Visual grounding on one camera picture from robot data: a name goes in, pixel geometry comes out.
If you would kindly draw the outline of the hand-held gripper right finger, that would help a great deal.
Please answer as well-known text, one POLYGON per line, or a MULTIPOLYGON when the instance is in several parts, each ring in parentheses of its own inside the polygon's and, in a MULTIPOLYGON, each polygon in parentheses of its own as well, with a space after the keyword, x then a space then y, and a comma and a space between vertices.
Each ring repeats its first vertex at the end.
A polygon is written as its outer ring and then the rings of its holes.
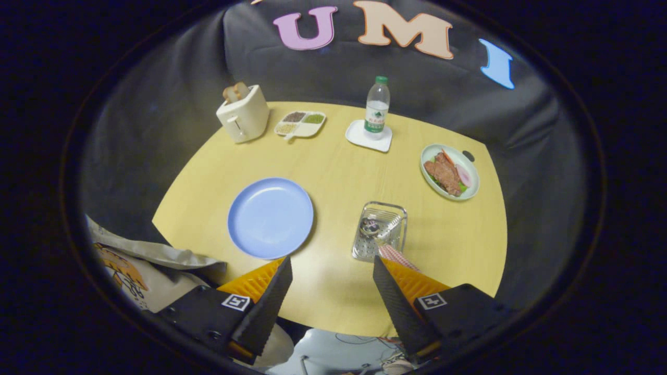
POLYGON ((449 287, 380 256, 373 280, 412 360, 453 360, 516 314, 469 283, 449 287))

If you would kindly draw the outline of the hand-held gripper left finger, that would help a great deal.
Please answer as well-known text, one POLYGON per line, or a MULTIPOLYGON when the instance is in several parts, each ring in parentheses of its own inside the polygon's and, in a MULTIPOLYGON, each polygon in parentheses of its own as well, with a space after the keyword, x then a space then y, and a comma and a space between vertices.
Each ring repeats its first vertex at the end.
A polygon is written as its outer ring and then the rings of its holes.
POLYGON ((195 287, 144 315, 198 349, 253 365, 264 352, 292 280, 291 258, 285 256, 218 288, 195 287))

